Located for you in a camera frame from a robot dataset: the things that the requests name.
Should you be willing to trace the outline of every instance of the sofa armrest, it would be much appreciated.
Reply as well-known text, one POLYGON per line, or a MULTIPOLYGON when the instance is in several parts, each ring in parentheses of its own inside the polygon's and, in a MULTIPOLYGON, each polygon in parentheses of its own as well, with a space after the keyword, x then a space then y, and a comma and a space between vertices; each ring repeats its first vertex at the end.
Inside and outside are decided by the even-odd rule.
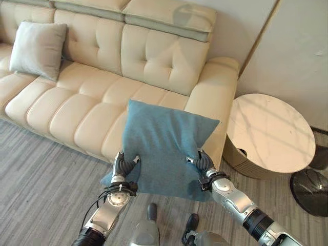
POLYGON ((204 66, 199 82, 190 94, 185 111, 212 119, 220 124, 203 145, 218 169, 226 140, 229 115, 234 100, 239 64, 228 57, 210 59, 204 66))

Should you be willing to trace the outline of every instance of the sofa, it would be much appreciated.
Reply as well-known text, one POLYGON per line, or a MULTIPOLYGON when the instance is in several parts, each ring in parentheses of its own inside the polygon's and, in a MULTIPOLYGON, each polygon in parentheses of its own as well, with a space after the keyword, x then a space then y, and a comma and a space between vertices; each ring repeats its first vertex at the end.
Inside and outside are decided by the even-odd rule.
POLYGON ((207 60, 216 11, 176 0, 12 0, 0 5, 0 116, 112 162, 130 98, 219 119, 219 166, 239 65, 207 60), (68 25, 57 81, 9 71, 20 22, 68 25))

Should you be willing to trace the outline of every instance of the wall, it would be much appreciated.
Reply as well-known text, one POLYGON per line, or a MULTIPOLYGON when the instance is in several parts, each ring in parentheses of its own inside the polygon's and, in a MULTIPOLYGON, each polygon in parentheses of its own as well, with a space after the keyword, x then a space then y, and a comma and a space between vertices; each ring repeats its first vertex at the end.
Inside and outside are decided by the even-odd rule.
POLYGON ((243 64, 274 0, 185 0, 218 11, 208 58, 230 56, 243 64))
POLYGON ((248 66, 236 96, 264 93, 328 131, 328 1, 282 0, 248 66))

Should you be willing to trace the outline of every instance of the round side table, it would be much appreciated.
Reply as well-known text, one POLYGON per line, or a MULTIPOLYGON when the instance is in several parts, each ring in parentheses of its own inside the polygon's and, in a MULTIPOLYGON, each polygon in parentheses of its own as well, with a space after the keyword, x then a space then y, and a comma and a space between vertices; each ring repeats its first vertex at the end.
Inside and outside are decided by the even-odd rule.
POLYGON ((233 101, 223 157, 241 174, 268 179, 300 171, 315 148, 309 124, 289 104, 263 94, 233 101))

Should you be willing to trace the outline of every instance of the gray carpet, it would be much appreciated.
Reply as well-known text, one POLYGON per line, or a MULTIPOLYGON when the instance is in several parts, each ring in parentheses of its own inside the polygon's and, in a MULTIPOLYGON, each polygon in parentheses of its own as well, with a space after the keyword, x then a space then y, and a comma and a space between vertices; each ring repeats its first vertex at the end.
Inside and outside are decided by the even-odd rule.
MULTIPOLYGON (((316 140, 328 144, 327 136, 316 135, 316 140)), ((108 163, 0 120, 0 245, 70 245, 84 213, 101 191, 99 180, 110 169, 108 163)), ((304 243, 326 245, 328 219, 309 215, 295 202, 288 176, 255 180, 238 174, 224 161, 221 170, 304 243)), ((231 245, 258 245, 214 202, 146 194, 127 206, 107 245, 128 245, 150 202, 159 207, 161 245, 181 245, 191 213, 199 214, 200 230, 219 233, 231 245)))

